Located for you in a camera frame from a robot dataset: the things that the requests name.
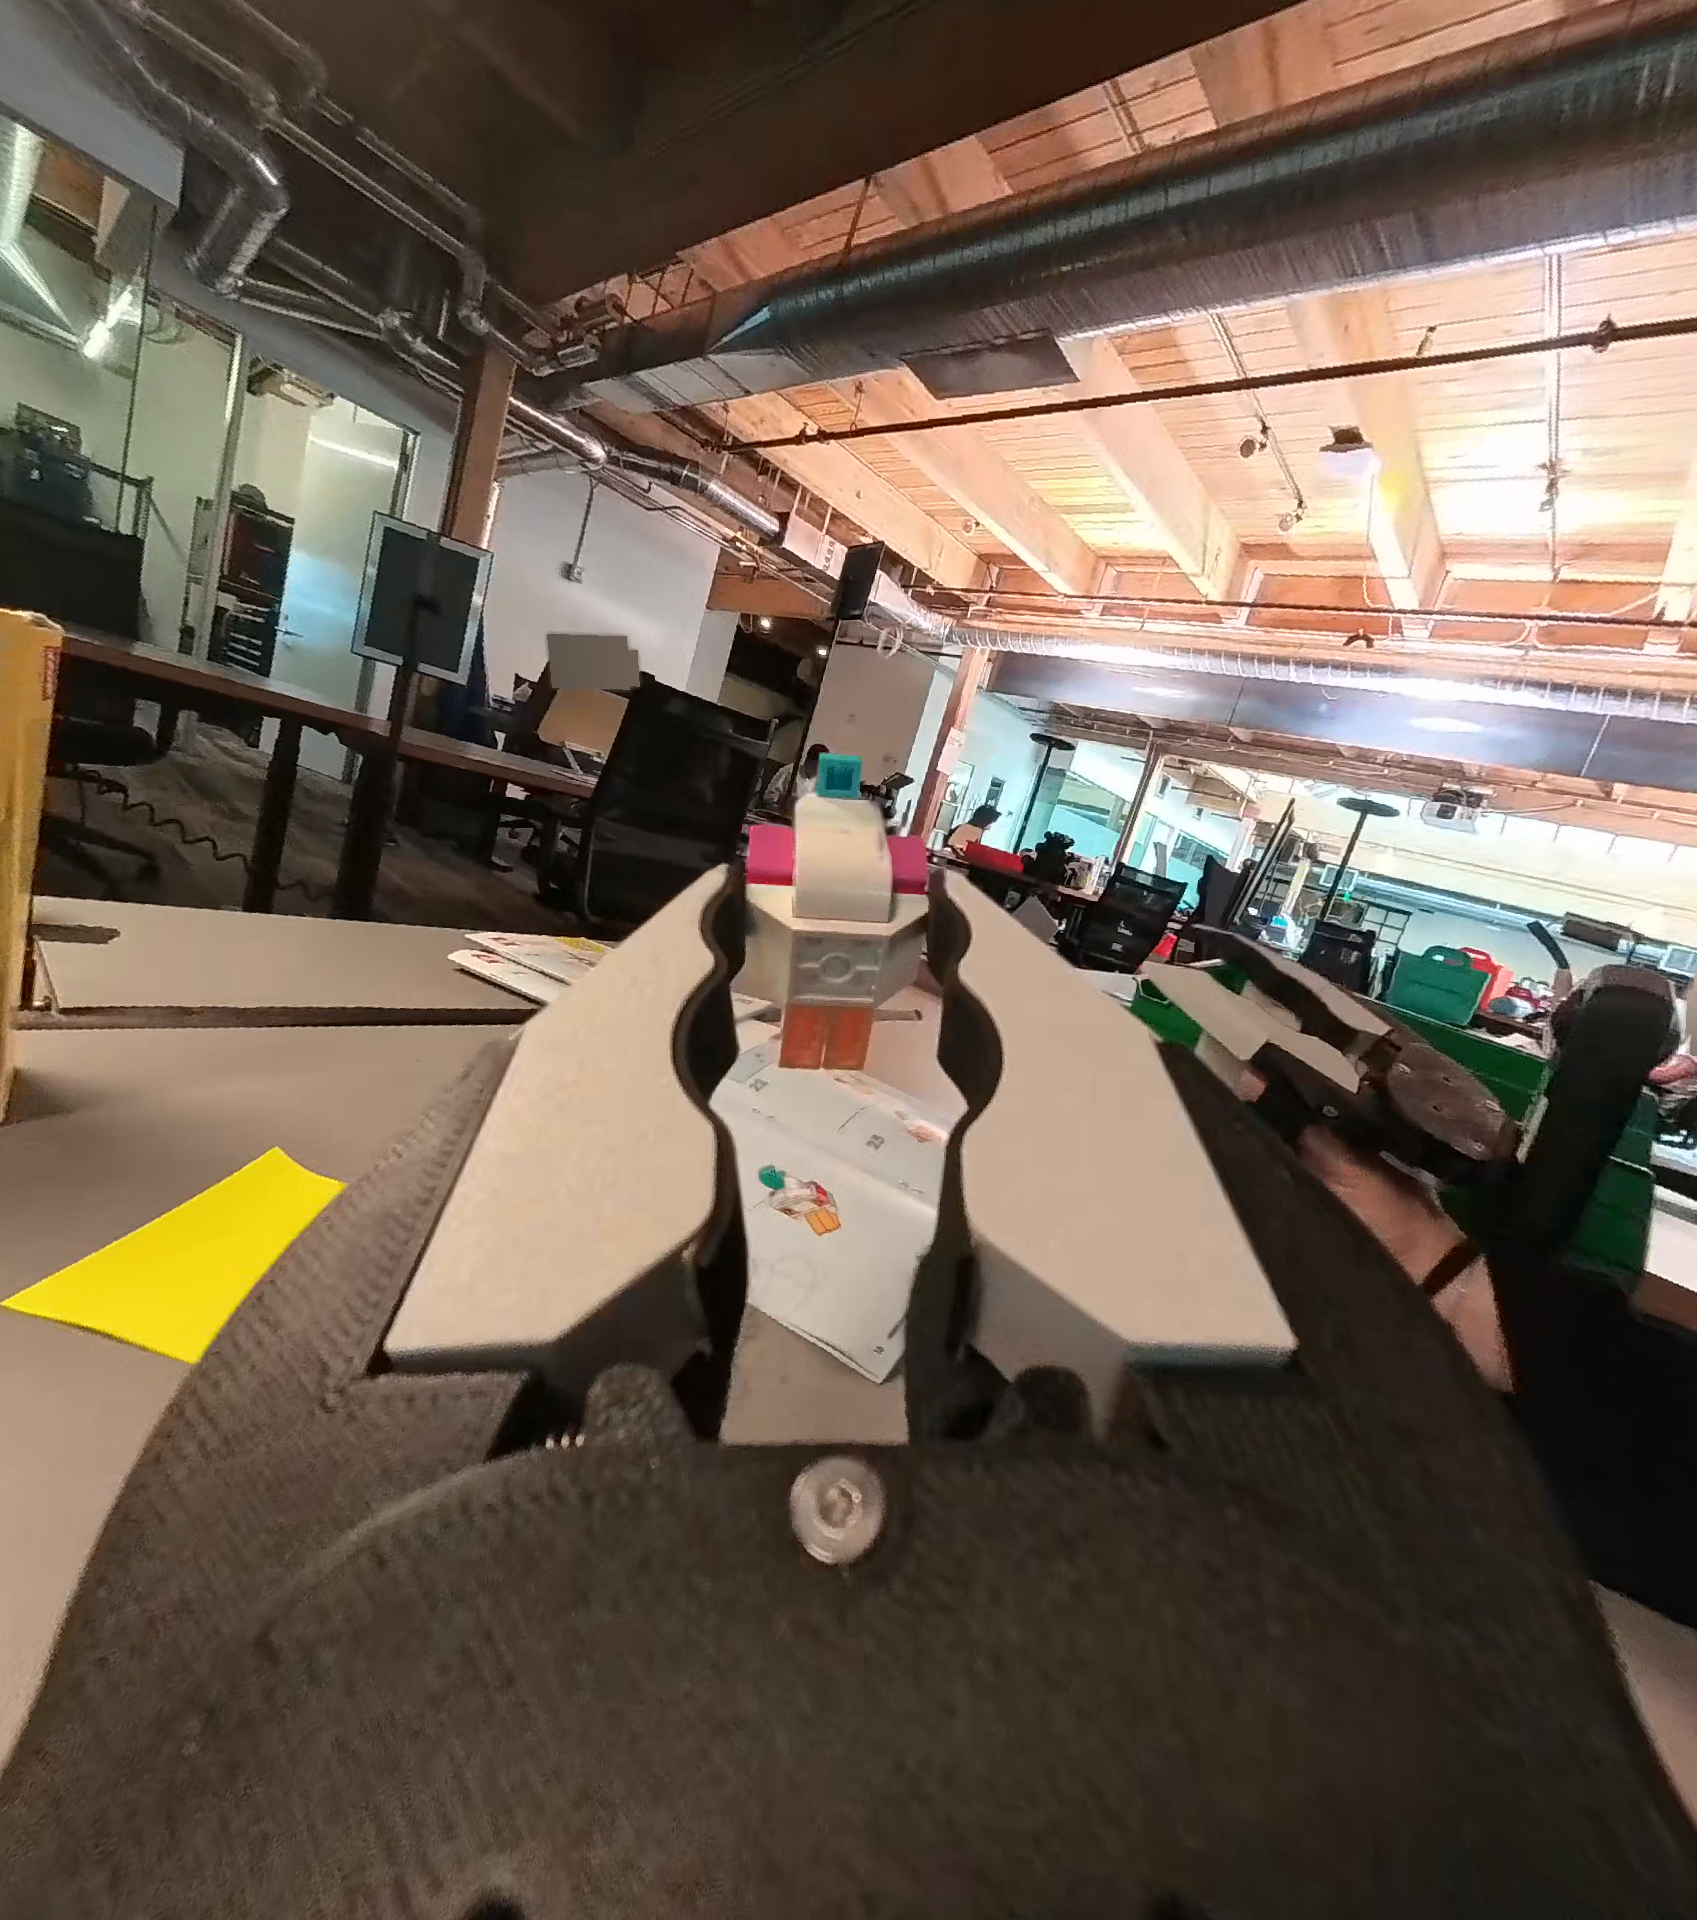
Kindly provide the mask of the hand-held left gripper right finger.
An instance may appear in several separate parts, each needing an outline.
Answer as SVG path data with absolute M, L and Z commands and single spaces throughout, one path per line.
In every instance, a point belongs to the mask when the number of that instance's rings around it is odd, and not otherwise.
M 1266 1373 L 1298 1337 L 1147 1023 L 933 879 L 937 1064 L 964 1098 L 908 1285 L 905 1424 L 982 1424 L 984 1379 L 1072 1379 L 1089 1426 L 1158 1373 Z

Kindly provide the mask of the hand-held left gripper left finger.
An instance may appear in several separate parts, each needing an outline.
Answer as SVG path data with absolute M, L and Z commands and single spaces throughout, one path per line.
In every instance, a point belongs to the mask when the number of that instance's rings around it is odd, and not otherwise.
M 676 1377 L 715 1345 L 741 874 L 711 870 L 532 1017 L 385 1333 L 393 1373 Z

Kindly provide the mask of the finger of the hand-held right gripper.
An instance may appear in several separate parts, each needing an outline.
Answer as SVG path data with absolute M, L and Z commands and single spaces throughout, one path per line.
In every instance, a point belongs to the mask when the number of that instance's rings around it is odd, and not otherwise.
M 1244 980 L 1295 1017 L 1298 1031 L 1337 1051 L 1368 1051 L 1394 1038 L 1394 1023 L 1368 1000 L 1337 988 L 1320 972 L 1252 938 L 1196 929 L 1196 951 L 1233 967 Z
M 1135 993 L 1149 993 L 1191 1017 L 1196 1054 L 1215 1072 L 1250 1075 L 1262 1093 L 1302 1098 L 1355 1098 L 1368 1086 L 1368 1051 L 1337 1051 L 1302 1035 L 1277 1006 L 1250 984 L 1229 986 L 1224 969 L 1147 965 Z

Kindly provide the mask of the small white lego figure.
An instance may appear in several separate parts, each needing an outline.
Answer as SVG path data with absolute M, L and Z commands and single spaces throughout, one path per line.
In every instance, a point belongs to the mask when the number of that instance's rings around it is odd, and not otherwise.
M 925 953 L 928 857 L 891 831 L 858 756 L 813 753 L 785 825 L 748 829 L 737 996 L 782 1013 L 785 1072 L 858 1072 Z

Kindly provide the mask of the lego instruction leaflet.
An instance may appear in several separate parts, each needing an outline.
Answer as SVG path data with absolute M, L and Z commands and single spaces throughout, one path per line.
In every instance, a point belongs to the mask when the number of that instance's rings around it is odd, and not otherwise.
M 467 932 L 450 951 L 450 967 L 488 988 L 550 1006 L 609 958 L 616 945 L 544 932 Z

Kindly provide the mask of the person's right hand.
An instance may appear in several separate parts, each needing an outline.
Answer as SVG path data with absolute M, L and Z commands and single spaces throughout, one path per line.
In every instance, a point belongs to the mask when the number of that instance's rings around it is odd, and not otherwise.
M 1305 1124 L 1295 1154 L 1394 1258 L 1496 1394 L 1542 1398 L 1555 1379 L 1640 1379 L 1652 1340 L 1618 1288 L 1577 1278 L 1508 1234 L 1470 1236 L 1428 1183 L 1325 1124 Z

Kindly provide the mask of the black office chair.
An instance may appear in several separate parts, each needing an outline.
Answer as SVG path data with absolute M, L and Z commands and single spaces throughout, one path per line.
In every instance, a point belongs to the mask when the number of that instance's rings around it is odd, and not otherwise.
M 577 825 L 537 865 L 537 895 L 593 932 L 628 932 L 742 841 L 772 727 L 643 678 Z

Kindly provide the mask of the yellow paper sheet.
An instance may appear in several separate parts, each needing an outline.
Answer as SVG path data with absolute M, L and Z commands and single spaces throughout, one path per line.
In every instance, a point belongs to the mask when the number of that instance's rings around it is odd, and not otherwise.
M 265 1273 L 345 1189 L 267 1148 L 133 1234 L 4 1299 L 4 1309 L 197 1364 Z

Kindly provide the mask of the long dark desk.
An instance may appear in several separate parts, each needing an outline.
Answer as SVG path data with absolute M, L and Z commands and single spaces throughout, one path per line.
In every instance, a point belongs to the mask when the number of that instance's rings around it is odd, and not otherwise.
M 335 870 L 335 919 L 372 917 L 380 845 L 393 803 L 393 766 L 438 766 L 495 788 L 520 788 L 525 794 L 560 799 L 584 799 L 595 789 L 593 779 L 572 775 L 560 766 L 505 756 L 501 750 L 471 746 L 427 731 L 397 727 L 379 716 L 322 701 L 300 688 L 258 678 L 252 671 L 185 657 L 146 644 L 115 644 L 109 637 L 66 630 L 64 657 L 137 682 L 146 700 L 157 701 L 160 709 L 197 713 L 205 701 L 219 701 L 248 709 L 276 723 L 276 742 L 267 760 L 252 855 L 244 862 L 243 914 L 270 914 L 276 905 L 304 731 L 329 733 L 385 769 L 380 779 L 358 781 L 350 799 L 343 861 Z

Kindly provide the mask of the large dark ceiling duct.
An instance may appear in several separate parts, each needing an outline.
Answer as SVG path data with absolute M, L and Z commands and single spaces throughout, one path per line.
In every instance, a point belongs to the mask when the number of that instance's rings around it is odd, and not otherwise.
M 708 349 L 886 366 L 1697 226 L 1697 10 L 1552 36 L 732 293 Z

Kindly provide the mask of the silver ventilation duct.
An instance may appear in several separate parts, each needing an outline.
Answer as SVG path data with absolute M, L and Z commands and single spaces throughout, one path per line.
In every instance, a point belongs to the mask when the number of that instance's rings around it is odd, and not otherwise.
M 214 108 L 167 73 L 140 5 L 0 5 L 0 112 L 115 183 L 181 204 L 185 160 L 224 183 L 169 283 L 233 304 L 286 218 L 282 166 L 248 114 Z

